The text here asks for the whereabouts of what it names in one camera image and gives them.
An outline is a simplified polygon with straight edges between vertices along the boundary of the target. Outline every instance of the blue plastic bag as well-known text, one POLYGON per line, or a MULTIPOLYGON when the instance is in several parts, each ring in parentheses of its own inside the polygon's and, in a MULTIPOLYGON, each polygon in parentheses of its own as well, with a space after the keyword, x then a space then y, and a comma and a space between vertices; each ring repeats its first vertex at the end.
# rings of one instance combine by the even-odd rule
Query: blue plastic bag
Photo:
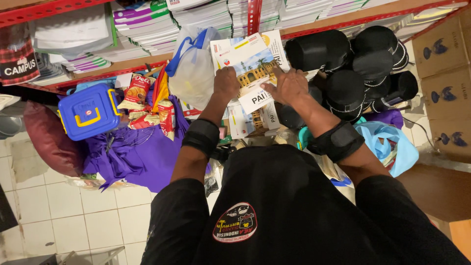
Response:
POLYGON ((379 138, 389 139, 397 143, 396 162, 389 171, 393 177, 397 177, 411 168, 419 159, 419 152, 415 146, 396 127, 382 122, 364 122, 353 125, 353 127, 365 138, 365 144, 381 162, 390 154, 391 145, 389 141, 384 141, 381 144, 379 138))

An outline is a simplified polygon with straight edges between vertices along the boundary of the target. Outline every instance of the white plastic bag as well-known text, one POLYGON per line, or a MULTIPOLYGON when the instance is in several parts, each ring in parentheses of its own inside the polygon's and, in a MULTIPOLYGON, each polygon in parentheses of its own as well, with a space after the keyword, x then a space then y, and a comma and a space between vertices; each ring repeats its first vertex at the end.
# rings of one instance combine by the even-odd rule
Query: white plastic bag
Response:
POLYGON ((214 89, 209 42, 220 39, 213 27, 182 27, 173 59, 165 68, 171 93, 198 110, 206 107, 214 89))

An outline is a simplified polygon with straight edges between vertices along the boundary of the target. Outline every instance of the hand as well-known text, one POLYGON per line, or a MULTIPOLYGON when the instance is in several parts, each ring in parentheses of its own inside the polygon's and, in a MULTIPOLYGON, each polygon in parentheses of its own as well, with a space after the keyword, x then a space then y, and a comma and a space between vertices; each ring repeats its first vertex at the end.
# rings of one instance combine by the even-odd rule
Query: hand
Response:
POLYGON ((216 71, 214 77, 214 95, 220 97, 226 105, 231 99, 237 98, 240 83, 237 81, 234 67, 224 67, 216 71))
POLYGON ((291 68, 287 73, 283 73, 275 66, 273 73, 276 76, 277 85, 263 83, 260 87, 270 93, 274 100, 292 106, 299 96, 308 94, 308 80, 302 75, 301 70, 291 68))

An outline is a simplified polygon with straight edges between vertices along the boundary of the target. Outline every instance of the yellow handle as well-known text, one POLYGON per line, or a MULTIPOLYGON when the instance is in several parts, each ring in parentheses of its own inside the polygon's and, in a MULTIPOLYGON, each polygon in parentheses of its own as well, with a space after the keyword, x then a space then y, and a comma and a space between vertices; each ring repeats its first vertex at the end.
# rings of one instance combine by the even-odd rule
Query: yellow handle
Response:
POLYGON ((101 117, 100 117, 100 112, 98 111, 98 108, 95 108, 95 111, 97 112, 97 117, 94 118, 94 119, 91 119, 91 120, 89 120, 89 121, 86 121, 86 122, 84 122, 84 123, 80 121, 80 116, 75 115, 75 121, 77 122, 77 126, 78 126, 78 127, 85 127, 85 126, 87 126, 87 125, 90 125, 90 124, 93 124, 93 123, 99 121, 100 118, 101 118, 101 117))
POLYGON ((67 130, 65 129, 64 121, 62 120, 62 116, 60 115, 60 111, 57 110, 57 113, 59 113, 60 122, 62 122, 62 127, 64 127, 64 131, 67 134, 67 130))
POLYGON ((114 92, 114 89, 112 89, 112 88, 108 89, 108 95, 110 96, 111 106, 113 106, 114 113, 117 116, 122 116, 122 113, 118 112, 118 109, 116 108, 116 105, 114 104, 114 99, 113 99, 113 96, 111 95, 111 92, 114 92))

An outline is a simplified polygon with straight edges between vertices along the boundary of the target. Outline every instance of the black shirt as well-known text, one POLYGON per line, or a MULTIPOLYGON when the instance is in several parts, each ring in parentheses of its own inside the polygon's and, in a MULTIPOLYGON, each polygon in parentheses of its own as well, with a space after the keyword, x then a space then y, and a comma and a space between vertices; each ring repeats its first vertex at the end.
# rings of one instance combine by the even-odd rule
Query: black shirt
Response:
POLYGON ((195 179, 154 198, 143 265, 470 264, 388 176, 345 198, 289 145, 233 153, 211 215, 195 179))

